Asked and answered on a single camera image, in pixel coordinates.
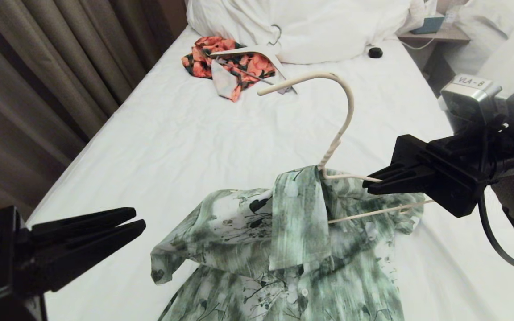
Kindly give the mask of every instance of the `green shirt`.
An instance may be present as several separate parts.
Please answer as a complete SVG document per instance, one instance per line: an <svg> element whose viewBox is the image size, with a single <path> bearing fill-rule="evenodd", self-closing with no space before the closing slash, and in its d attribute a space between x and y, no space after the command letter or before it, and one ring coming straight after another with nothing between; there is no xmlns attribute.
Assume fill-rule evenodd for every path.
<svg viewBox="0 0 514 321"><path fill-rule="evenodd" d="M423 207L328 221L424 197L371 195L361 185L324 180L310 166L282 173L273 189L208 195L152 250L157 284L185 259L201 264L160 320L403 320L394 234L411 233Z"/></svg>

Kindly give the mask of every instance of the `black cable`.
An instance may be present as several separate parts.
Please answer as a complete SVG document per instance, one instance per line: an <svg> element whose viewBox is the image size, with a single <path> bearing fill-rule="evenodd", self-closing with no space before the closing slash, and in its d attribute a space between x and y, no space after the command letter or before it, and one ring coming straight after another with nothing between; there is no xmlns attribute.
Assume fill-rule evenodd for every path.
<svg viewBox="0 0 514 321"><path fill-rule="evenodd" d="M487 164L487 151L488 151L488 142L487 142L487 134L488 129L485 128L483 132L483 146L481 147L481 162L479 163L479 170L483 172L485 169L485 165ZM491 226L489 225L489 218L487 217L487 207L485 206L485 193L481 195L479 199L479 218L481 218L481 225L483 226L483 231L485 231L485 235L493 246L495 252L499 254L508 264L514 266L514 258L511 258L509 254L505 252L505 250L501 247L495 236L493 235L493 231L491 230Z"/></svg>

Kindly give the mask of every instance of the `label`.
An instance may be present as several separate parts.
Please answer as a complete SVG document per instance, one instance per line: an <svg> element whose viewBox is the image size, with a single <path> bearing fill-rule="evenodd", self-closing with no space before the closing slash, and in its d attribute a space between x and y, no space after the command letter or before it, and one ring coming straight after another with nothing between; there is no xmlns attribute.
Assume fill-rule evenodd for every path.
<svg viewBox="0 0 514 321"><path fill-rule="evenodd" d="M485 89L489 86L491 81L470 75L457 75L452 83L476 89Z"/></svg>

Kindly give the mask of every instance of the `hanger hook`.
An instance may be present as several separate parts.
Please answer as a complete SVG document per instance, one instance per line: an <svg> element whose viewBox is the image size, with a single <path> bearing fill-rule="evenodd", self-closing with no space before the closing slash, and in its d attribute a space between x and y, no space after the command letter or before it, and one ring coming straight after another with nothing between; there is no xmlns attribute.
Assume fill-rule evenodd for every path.
<svg viewBox="0 0 514 321"><path fill-rule="evenodd" d="M346 114L346 120L344 121L344 124L336 134L335 138L332 140L330 147L328 148L327 152L324 154L323 158L320 160L320 163L318 165L318 168L323 171L323 176L327 178L325 165L331 158L331 156L334 154L334 151L336 150L338 145L340 144L340 138L342 137L344 132L346 132L346 129L348 128L350 120L352 119L352 115L354 113L354 96L352 95L352 90L350 89L349 85L341 77L333 73L309 73L294 79L288 79L276 85L269 86L265 89L261 89L257 92L257 95L263 96L274 91L278 91L286 87L291 87L298 83L305 82L315 78L330 79L337 82L340 85L340 87L344 89L344 92L346 93L346 98L348 99L348 113Z"/></svg>

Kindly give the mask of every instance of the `mattress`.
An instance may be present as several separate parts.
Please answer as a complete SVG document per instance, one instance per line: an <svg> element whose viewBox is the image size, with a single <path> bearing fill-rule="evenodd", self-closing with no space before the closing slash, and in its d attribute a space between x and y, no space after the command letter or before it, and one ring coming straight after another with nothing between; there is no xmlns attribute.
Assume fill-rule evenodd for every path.
<svg viewBox="0 0 514 321"><path fill-rule="evenodd" d="M279 173L320 161L346 114L334 82L302 83L298 94L257 96L258 83L237 103L218 97L212 81L180 64L199 36L190 27L37 206L28 225L131 206L147 228L139 238L59 292L46 294L53 320L156 320L196 268L186 262L162 286L149 276L149 252L216 189L273 186ZM449 136L449 124L408 53L380 43L380 59L285 65L289 75L328 71L344 78L355 115L327 167L369 174L389 165L396 137ZM489 216L514 256L514 230L487 191ZM396 238L398 286L406 320L514 319L514 268L492 250L477 213L457 219L425 207L410 236Z"/></svg>

